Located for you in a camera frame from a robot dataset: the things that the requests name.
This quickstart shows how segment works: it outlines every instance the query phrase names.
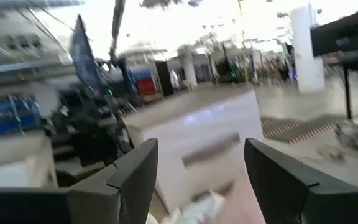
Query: equipment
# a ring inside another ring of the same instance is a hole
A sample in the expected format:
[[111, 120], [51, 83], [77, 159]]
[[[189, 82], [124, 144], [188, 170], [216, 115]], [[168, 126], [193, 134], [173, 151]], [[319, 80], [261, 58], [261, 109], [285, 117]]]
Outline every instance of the equipment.
[[126, 94], [124, 98], [128, 101], [129, 104], [134, 105], [135, 107], [140, 106], [139, 97], [137, 96], [136, 81], [132, 76], [131, 71], [127, 67], [127, 60], [125, 57], [121, 58], [112, 58], [109, 62], [112, 66], [118, 67], [122, 72], [122, 77], [124, 80], [124, 85], [126, 89]]
[[358, 121], [353, 120], [348, 77], [349, 70], [358, 70], [358, 12], [338, 21], [312, 28], [311, 40], [315, 57], [341, 52], [338, 59], [344, 70], [347, 121], [338, 124], [335, 132], [340, 143], [344, 142], [343, 137], [346, 137], [347, 145], [358, 148]]
[[157, 163], [157, 140], [149, 139], [70, 188], [0, 189], [0, 222], [144, 224]]
[[358, 223], [358, 188], [255, 139], [244, 159], [267, 224]]
[[239, 83], [245, 82], [245, 77], [242, 75], [240, 68], [231, 63], [227, 56], [226, 48], [222, 44], [224, 58], [216, 64], [216, 71], [219, 74], [219, 83]]
[[102, 91], [102, 82], [99, 77], [98, 67], [94, 60], [88, 37], [86, 36], [84, 23], [81, 15], [77, 22], [71, 43], [70, 55], [78, 78], [93, 91], [94, 96], [99, 98]]
[[[107, 98], [90, 98], [86, 90], [89, 89], [60, 92], [60, 112], [52, 118], [57, 135], [50, 137], [56, 149], [55, 160], [71, 155], [78, 157], [83, 167], [101, 161], [109, 165], [133, 145], [120, 114], [114, 112], [115, 106], [109, 105]], [[59, 153], [67, 146], [73, 149]]]

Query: black monitor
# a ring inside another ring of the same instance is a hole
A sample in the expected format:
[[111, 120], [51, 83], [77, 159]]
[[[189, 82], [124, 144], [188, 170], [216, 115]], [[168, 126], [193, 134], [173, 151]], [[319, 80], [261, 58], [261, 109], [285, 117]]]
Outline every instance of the black monitor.
[[310, 29], [313, 56], [358, 50], [358, 12]]
[[92, 49], [85, 32], [84, 22], [78, 15], [70, 47], [70, 55], [78, 78], [91, 88], [94, 95], [101, 96], [102, 81], [98, 66], [94, 60]]

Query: blue container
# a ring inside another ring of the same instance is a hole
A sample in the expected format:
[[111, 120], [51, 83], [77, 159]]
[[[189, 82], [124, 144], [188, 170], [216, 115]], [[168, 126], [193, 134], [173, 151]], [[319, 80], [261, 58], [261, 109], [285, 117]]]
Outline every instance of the blue container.
[[34, 98], [0, 97], [0, 135], [40, 129], [40, 115]]

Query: cable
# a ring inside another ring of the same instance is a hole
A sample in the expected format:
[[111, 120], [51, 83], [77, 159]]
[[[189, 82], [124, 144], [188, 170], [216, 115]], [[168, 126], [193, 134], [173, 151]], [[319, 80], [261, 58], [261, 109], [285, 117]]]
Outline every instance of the cable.
[[38, 24], [34, 23], [30, 18], [28, 18], [23, 12], [21, 12], [19, 9], [16, 9], [16, 11], [24, 18], [27, 19], [32, 25], [35, 25], [43, 34], [45, 34], [47, 37], [49, 38], [53, 38], [53, 36], [51, 37], [50, 34], [48, 34], [47, 32], [45, 32], [40, 26], [38, 26]]
[[57, 18], [56, 16], [52, 15], [50, 12], [48, 12], [45, 8], [41, 7], [40, 5], [38, 5], [37, 3], [30, 1], [30, 0], [25, 0], [28, 3], [32, 4], [35, 7], [41, 8], [41, 10], [46, 13], [48, 16], [50, 16], [52, 19], [55, 19], [56, 21], [58, 21], [59, 23], [63, 24], [64, 26], [66, 26], [67, 28], [71, 29], [71, 31], [74, 31], [74, 28], [70, 27], [69, 25], [67, 25], [66, 23], [64, 23], [62, 20], [60, 20], [59, 18]]
[[32, 9], [29, 9], [29, 12], [32, 14], [32, 16], [37, 20], [37, 22], [39, 22], [41, 24], [41, 26], [49, 33], [49, 37], [52, 37], [51, 39], [54, 40], [56, 42], [56, 44], [61, 47], [66, 53], [68, 53], [67, 49], [64, 48], [63, 44], [59, 41], [58, 38], [56, 38], [47, 27], [45, 27], [45, 25], [41, 22], [40, 19], [38, 19], [38, 17], [35, 15], [34, 11]]

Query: black screen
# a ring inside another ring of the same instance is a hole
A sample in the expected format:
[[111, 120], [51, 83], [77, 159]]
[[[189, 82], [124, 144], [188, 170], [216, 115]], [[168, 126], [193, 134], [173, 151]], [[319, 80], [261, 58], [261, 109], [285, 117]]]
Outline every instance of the black screen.
[[102, 83], [80, 15], [78, 15], [73, 33], [70, 55], [78, 78], [92, 89], [95, 96], [99, 97]]
[[167, 62], [156, 62], [155, 67], [157, 68], [158, 77], [160, 78], [162, 93], [165, 97], [172, 95], [173, 87]]
[[267, 224], [358, 223], [358, 187], [255, 139], [246, 139], [244, 159]]
[[0, 189], [0, 223], [144, 224], [157, 162], [157, 140], [149, 139], [69, 188]]
[[310, 30], [315, 57], [358, 50], [358, 12]]

